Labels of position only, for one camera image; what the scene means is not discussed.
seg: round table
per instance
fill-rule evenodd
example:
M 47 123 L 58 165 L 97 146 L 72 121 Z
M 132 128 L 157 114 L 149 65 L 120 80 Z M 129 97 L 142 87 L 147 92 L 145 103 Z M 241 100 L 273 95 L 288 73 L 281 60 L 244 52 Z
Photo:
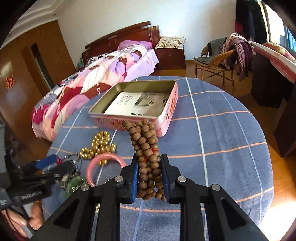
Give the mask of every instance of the round table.
M 195 78 L 146 76 L 137 80 L 175 79 L 178 102 L 165 136 L 159 138 L 160 153 L 181 175 L 197 184 L 217 183 L 259 225 L 273 199 L 271 160 L 264 134 L 254 116 L 234 97 Z M 48 155 L 64 157 L 81 147 L 90 147 L 94 135 L 107 130 L 117 154 L 127 165 L 134 154 L 127 131 L 98 128 L 88 114 L 101 97 L 93 98 L 66 121 L 52 143 Z M 81 164 L 85 175 L 88 160 Z M 94 182 L 104 184 L 120 174 L 120 166 L 109 161 L 93 173 Z M 60 187 L 43 200 L 47 219 L 66 199 Z M 179 240 L 180 205 L 159 199 L 136 199 L 120 209 L 121 240 Z

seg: wooden floor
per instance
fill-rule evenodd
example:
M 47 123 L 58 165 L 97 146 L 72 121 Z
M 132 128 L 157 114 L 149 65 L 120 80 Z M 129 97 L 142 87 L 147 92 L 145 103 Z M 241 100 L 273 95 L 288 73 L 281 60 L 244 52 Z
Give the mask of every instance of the wooden floor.
M 186 70 L 155 71 L 153 75 L 195 77 L 194 62 L 187 61 Z M 225 76 L 231 78 L 230 72 L 226 72 Z M 222 78 L 219 76 L 214 76 L 205 81 L 225 90 L 229 94 L 232 93 L 231 82 L 226 80 L 225 86 L 222 86 Z M 280 240 L 296 218 L 296 157 L 280 157 L 273 136 L 279 116 L 278 109 L 258 106 L 250 94 L 252 75 L 241 82 L 235 76 L 234 86 L 235 98 L 244 104 L 260 123 L 271 156 L 274 175 L 274 199 L 260 224 L 260 229 L 269 241 Z

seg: wooden headboard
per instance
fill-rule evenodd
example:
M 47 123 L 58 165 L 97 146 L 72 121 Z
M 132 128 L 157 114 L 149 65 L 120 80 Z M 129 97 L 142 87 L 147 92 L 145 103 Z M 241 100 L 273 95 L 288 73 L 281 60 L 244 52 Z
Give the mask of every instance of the wooden headboard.
M 149 26 L 150 21 L 137 23 L 122 29 L 119 29 L 113 33 L 107 34 L 92 43 L 85 46 L 85 51 L 82 53 L 82 59 L 84 64 L 92 56 L 97 56 L 104 53 L 110 53 L 117 49 L 118 45 L 123 40 L 135 40 L 135 41 L 150 41 L 154 48 L 160 40 L 159 27 Z

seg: ceiling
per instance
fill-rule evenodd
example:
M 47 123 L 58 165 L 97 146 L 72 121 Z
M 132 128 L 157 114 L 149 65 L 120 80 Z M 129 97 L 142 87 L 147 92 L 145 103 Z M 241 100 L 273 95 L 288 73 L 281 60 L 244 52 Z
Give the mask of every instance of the ceiling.
M 1 48 L 21 34 L 42 24 L 57 20 L 73 0 L 37 0 L 16 22 Z

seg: rattan chair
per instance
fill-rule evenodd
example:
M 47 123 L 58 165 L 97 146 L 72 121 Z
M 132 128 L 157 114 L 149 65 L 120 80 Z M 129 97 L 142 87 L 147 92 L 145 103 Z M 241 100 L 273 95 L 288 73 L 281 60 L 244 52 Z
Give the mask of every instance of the rattan chair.
M 208 47 L 205 46 L 202 50 L 202 53 L 201 53 L 201 57 L 203 57 L 204 55 L 208 55 L 209 53 L 209 50 L 208 50 Z M 209 64 L 204 64 L 202 62 L 199 62 L 198 60 L 194 59 L 196 65 L 195 65 L 195 77 L 197 78 L 197 69 L 201 69 L 202 70 L 202 74 L 201 74 L 201 77 L 200 79 L 201 80 L 205 80 L 207 78 L 210 78 L 210 77 L 213 77 L 215 75 L 218 75 L 218 76 L 221 76 L 223 78 L 223 86 L 225 85 L 225 79 L 227 80 L 230 80 L 231 83 L 232 83 L 232 95 L 234 96 L 234 80 L 233 80 L 233 70 L 230 69 L 231 71 L 231 79 L 225 77 L 225 72 L 226 71 L 229 71 L 228 69 L 223 69 L 223 68 L 220 68 L 219 67 L 219 64 L 224 60 L 224 59 L 228 59 L 230 56 L 232 55 L 236 55 L 237 52 L 236 52 L 236 49 L 233 49 L 233 50 L 230 50 L 226 53 L 222 53 L 222 54 L 218 54 L 216 55 L 211 61 Z M 207 69 L 213 69 L 213 70 L 217 70 L 219 72 L 212 72 L 210 70 L 207 70 Z M 207 71 L 207 72 L 210 72 L 210 73 L 213 73 L 212 75 L 204 78 L 204 72 Z

